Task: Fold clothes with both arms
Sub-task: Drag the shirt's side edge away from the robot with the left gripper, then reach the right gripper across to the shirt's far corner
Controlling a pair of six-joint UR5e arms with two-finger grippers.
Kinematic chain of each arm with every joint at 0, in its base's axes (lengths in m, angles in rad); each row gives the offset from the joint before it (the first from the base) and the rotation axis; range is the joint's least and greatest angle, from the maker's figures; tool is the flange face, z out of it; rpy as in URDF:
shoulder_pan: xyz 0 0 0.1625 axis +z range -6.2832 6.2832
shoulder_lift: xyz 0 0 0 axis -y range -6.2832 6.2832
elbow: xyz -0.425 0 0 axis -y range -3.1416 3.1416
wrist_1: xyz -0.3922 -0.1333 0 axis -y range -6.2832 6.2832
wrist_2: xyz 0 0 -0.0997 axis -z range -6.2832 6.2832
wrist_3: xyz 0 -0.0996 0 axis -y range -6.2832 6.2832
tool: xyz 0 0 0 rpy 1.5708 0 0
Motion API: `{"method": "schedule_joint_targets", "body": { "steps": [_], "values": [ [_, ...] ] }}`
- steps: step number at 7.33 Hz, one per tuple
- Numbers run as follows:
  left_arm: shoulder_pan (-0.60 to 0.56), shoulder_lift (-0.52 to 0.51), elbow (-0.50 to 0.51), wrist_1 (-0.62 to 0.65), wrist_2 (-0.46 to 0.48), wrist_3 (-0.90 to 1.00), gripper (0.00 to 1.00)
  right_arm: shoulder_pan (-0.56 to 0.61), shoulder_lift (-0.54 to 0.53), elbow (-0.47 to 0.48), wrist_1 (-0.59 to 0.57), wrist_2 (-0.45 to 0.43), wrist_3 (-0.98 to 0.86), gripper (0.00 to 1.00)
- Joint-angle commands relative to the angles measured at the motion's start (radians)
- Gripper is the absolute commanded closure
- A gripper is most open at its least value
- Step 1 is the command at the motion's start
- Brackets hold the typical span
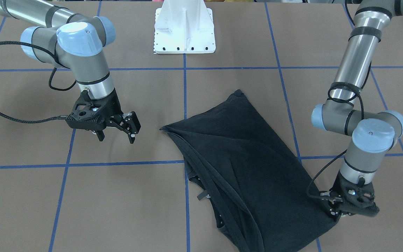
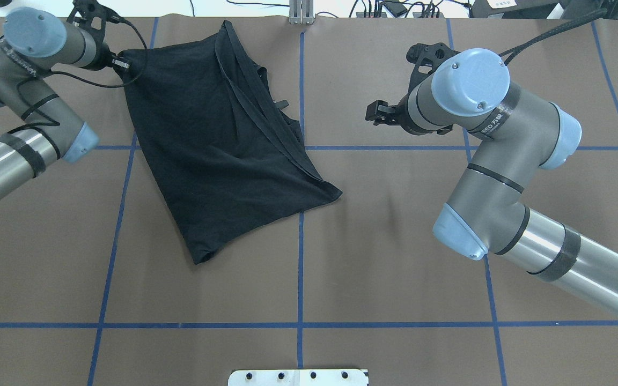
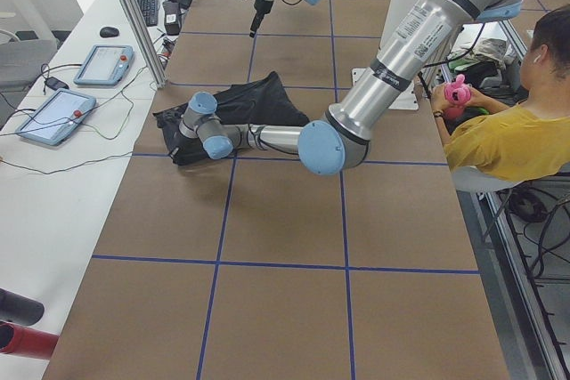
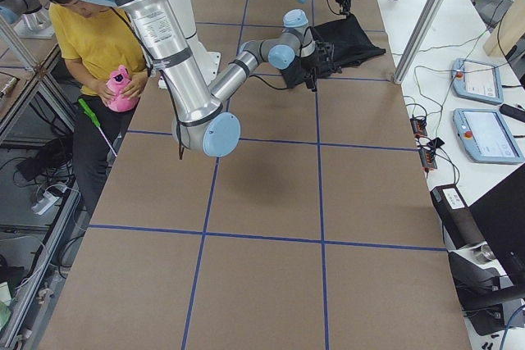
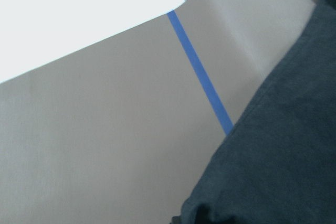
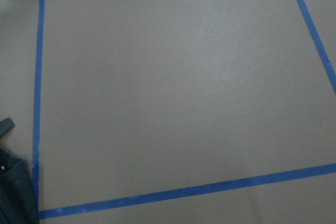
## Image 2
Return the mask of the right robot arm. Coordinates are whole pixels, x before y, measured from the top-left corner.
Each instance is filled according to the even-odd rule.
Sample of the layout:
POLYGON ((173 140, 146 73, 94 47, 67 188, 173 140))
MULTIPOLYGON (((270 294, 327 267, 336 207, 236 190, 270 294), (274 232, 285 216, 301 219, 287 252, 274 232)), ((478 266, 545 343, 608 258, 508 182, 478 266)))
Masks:
POLYGON ((556 169, 576 151, 578 120, 511 81, 500 55, 414 44, 409 90, 396 105, 376 100, 365 119, 412 135, 451 132, 480 140, 432 232, 457 254, 495 254, 530 276, 618 317, 618 253, 522 204, 539 169, 556 169))

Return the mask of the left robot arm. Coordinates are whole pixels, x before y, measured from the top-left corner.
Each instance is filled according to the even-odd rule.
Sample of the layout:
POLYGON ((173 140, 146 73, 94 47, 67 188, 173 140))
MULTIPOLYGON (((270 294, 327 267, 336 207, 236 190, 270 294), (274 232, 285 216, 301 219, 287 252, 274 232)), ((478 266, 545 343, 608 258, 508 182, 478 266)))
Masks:
POLYGON ((0 37, 0 108, 22 125, 0 135, 0 200, 35 179, 58 160, 74 163, 97 146, 99 137, 45 79, 61 75, 57 64, 98 71, 129 69, 110 51, 106 24, 130 22, 97 1, 74 1, 70 15, 32 7, 9 12, 0 37))

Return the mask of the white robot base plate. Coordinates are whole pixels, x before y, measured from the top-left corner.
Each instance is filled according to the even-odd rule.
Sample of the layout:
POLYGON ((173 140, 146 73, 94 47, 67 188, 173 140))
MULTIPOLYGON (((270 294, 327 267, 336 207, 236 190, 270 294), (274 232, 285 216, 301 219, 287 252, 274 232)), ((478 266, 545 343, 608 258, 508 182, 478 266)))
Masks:
POLYGON ((228 385, 369 385, 362 369, 247 369, 231 373, 228 385))

